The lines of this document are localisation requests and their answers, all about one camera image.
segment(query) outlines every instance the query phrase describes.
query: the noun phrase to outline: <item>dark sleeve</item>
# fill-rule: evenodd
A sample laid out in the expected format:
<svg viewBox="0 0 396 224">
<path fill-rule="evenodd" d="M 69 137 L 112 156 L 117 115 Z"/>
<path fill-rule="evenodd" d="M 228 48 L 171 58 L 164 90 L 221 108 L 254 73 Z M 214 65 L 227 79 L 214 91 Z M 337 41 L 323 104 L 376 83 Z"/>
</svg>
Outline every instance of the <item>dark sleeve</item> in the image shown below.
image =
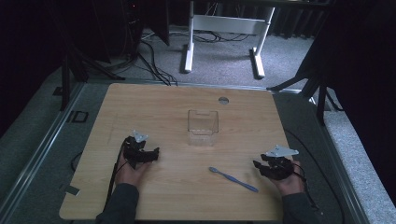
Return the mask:
<svg viewBox="0 0 396 224">
<path fill-rule="evenodd" d="M 118 184 L 111 195 L 105 211 L 96 217 L 97 224 L 133 224 L 139 191 L 133 185 Z"/>
<path fill-rule="evenodd" d="M 319 224 L 305 193 L 282 197 L 283 224 Z"/>
</svg>

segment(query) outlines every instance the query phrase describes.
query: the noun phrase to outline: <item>wire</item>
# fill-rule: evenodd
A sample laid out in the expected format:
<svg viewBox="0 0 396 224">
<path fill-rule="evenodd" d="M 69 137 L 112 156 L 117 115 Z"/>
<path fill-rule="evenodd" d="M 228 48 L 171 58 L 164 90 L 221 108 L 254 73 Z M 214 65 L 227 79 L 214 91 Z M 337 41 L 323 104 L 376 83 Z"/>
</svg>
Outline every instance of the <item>wire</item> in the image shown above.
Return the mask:
<svg viewBox="0 0 396 224">
<path fill-rule="evenodd" d="M 313 160 L 313 162 L 315 163 L 315 165 L 318 167 L 318 169 L 319 169 L 320 173 L 322 174 L 324 180 L 326 181 L 327 185 L 329 186 L 329 188 L 330 188 L 330 190 L 331 190 L 331 192 L 332 192 L 332 195 L 334 196 L 335 200 L 336 200 L 337 203 L 338 203 L 338 206 L 339 206 L 339 208 L 340 208 L 342 223 L 345 223 L 345 213 L 344 213 L 343 207 L 342 207 L 342 205 L 341 205 L 340 199 L 337 197 L 337 194 L 335 193 L 334 188 L 332 187 L 332 185 L 331 185 L 329 179 L 328 179 L 327 176 L 324 174 L 323 170 L 321 169 L 320 165 L 318 164 L 318 161 L 315 159 L 315 157 L 312 155 L 311 151 L 308 149 L 308 147 L 304 144 L 304 142 L 303 142 L 297 135 L 295 135 L 294 133 L 292 133 L 292 132 L 291 132 L 290 130 L 288 130 L 288 129 L 285 129 L 285 128 L 284 128 L 284 130 L 285 130 L 286 133 L 288 133 L 288 134 L 290 134 L 291 136 L 293 136 L 293 137 L 304 147 L 305 151 L 309 154 L 309 156 L 312 158 L 312 160 Z"/>
<path fill-rule="evenodd" d="M 149 47 L 151 52 L 151 63 L 149 63 L 140 53 L 138 53 L 137 56 L 143 61 L 143 63 L 146 65 L 150 73 L 153 74 L 156 78 L 158 78 L 161 82 L 163 82 L 167 86 L 171 86 L 172 82 L 178 85 L 177 79 L 174 76 L 164 72 L 161 68 L 157 67 L 154 58 L 154 48 L 149 43 L 143 40 L 141 41 L 141 43 Z"/>
<path fill-rule="evenodd" d="M 81 156 L 81 154 L 82 154 L 82 151 L 79 152 L 79 153 L 73 158 L 73 160 L 70 161 L 70 167 L 72 168 L 73 172 L 76 171 L 76 166 L 75 166 L 76 159 L 77 159 L 79 156 Z"/>
</svg>

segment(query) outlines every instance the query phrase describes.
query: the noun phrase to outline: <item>table top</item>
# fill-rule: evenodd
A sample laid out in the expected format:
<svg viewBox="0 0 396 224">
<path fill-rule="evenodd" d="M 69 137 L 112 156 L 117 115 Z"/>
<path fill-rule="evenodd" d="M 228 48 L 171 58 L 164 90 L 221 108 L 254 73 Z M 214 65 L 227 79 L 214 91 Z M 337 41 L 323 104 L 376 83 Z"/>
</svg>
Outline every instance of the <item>table top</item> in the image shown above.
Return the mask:
<svg viewBox="0 0 396 224">
<path fill-rule="evenodd" d="M 219 102 L 226 97 L 229 103 Z M 188 144 L 188 111 L 219 112 L 213 147 Z M 288 146 L 273 96 L 249 91 L 158 85 L 112 84 L 73 176 L 77 196 L 66 194 L 64 219 L 95 219 L 103 211 L 108 182 L 125 137 L 148 134 L 145 150 L 160 158 L 139 186 L 140 220 L 280 220 L 281 199 L 252 161 L 275 145 Z M 209 166 L 259 189 L 250 191 Z"/>
</svg>

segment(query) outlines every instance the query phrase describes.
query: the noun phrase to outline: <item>metal frame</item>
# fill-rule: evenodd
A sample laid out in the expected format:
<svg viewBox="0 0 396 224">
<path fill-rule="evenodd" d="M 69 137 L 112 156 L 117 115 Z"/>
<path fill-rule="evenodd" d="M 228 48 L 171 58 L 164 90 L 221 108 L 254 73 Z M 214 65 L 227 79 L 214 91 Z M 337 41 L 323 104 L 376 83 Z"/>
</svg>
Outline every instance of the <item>metal frame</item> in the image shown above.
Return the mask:
<svg viewBox="0 0 396 224">
<path fill-rule="evenodd" d="M 72 98 L 70 103 L 64 109 L 64 111 L 59 112 L 58 116 L 52 122 L 49 130 L 42 139 L 38 148 L 35 150 L 32 158 L 28 161 L 28 163 L 21 171 L 16 182 L 9 191 L 7 197 L 2 201 L 2 204 L 0 206 L 0 223 L 8 223 L 11 219 L 12 214 L 20 203 L 26 190 L 29 188 L 30 184 L 35 178 L 35 174 L 37 173 L 44 159 L 46 159 L 53 142 L 57 138 L 62 127 L 64 126 L 64 123 L 66 122 L 67 117 L 72 110 L 75 102 L 77 101 L 83 87 L 84 83 L 79 82 L 76 84 L 76 87 L 72 92 Z"/>
<path fill-rule="evenodd" d="M 259 35 L 257 48 L 253 48 L 252 61 L 255 64 L 257 75 L 265 77 L 262 66 L 262 46 L 267 36 L 271 19 L 274 15 L 274 7 L 269 7 L 265 13 L 264 20 L 251 20 L 241 18 L 217 17 L 194 15 L 194 2 L 190 2 L 190 22 L 189 22 L 189 44 L 187 46 L 186 63 L 184 70 L 192 71 L 192 56 L 194 52 L 193 32 L 194 30 L 216 31 L 223 33 L 237 33 L 245 35 Z"/>
</svg>

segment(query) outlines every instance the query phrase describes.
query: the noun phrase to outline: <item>hand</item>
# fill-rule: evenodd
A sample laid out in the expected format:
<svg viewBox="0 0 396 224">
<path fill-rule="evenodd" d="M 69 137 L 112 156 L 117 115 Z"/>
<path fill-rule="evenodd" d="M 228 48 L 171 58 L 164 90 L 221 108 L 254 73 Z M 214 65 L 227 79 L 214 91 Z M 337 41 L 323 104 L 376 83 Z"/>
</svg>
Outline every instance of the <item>hand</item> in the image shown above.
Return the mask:
<svg viewBox="0 0 396 224">
<path fill-rule="evenodd" d="M 120 154 L 119 170 L 117 171 L 115 182 L 116 184 L 126 183 L 137 187 L 143 174 L 151 165 L 151 162 L 143 163 L 140 167 L 136 167 L 135 170 L 128 162 L 126 164 L 125 162 L 127 162 L 127 160 L 125 160 L 122 151 Z"/>
<path fill-rule="evenodd" d="M 299 161 L 291 161 L 291 162 L 296 164 L 294 165 L 294 172 L 299 174 L 300 162 Z M 286 179 L 282 179 L 282 180 L 270 179 L 270 181 L 275 184 L 275 186 L 277 187 L 277 189 L 279 190 L 282 196 L 304 192 L 303 180 L 295 174 L 290 175 Z"/>
</svg>

